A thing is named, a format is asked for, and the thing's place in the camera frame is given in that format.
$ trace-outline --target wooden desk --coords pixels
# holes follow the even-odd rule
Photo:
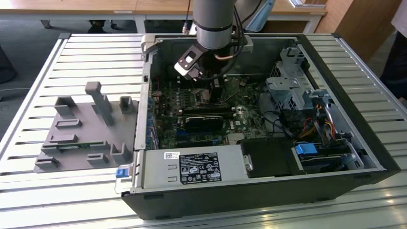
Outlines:
[[[132,14],[138,0],[0,0],[1,14]]]
[[[138,0],[0,0],[0,20],[134,20]]]
[[[188,9],[188,0],[138,0],[136,4],[136,25],[139,33],[144,33],[144,20],[184,20]],[[190,19],[192,19],[192,9],[190,8]],[[268,17],[268,21],[307,21],[304,33],[314,33],[324,9],[295,8],[290,0],[276,0]]]
[[[146,20],[184,20],[187,7],[188,0],[0,0],[0,19],[42,20],[44,27],[55,19],[135,20],[138,32],[146,33]],[[302,22],[294,32],[312,33],[323,15],[323,9],[299,9],[290,0],[276,0],[268,21],[286,22],[284,28]]]

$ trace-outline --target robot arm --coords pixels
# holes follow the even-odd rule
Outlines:
[[[194,22],[198,42],[175,64],[175,69],[194,80],[212,80],[232,68],[236,56],[247,44],[239,15],[246,28],[259,31],[274,6],[274,0],[195,0]],[[232,34],[234,17],[236,31]]]

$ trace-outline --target white sticker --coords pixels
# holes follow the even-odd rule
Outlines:
[[[115,11],[115,13],[134,13],[132,11]]]
[[[166,152],[164,159],[179,159],[179,152]]]

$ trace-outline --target green circuit board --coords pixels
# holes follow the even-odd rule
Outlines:
[[[203,99],[204,89],[180,89],[170,83],[160,92],[160,97],[155,99],[160,149],[230,145],[227,137],[235,133],[242,133],[244,139],[268,136],[256,104],[259,83],[247,83],[243,77],[230,77],[219,101],[211,103]],[[231,109],[232,115],[224,118],[222,129],[211,133],[187,133],[186,119],[179,110],[208,107]]]

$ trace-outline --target motherboard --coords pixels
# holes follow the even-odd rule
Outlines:
[[[258,109],[262,84],[244,76],[215,83],[220,90],[178,78],[155,91],[160,149],[234,145],[239,140],[268,136]]]

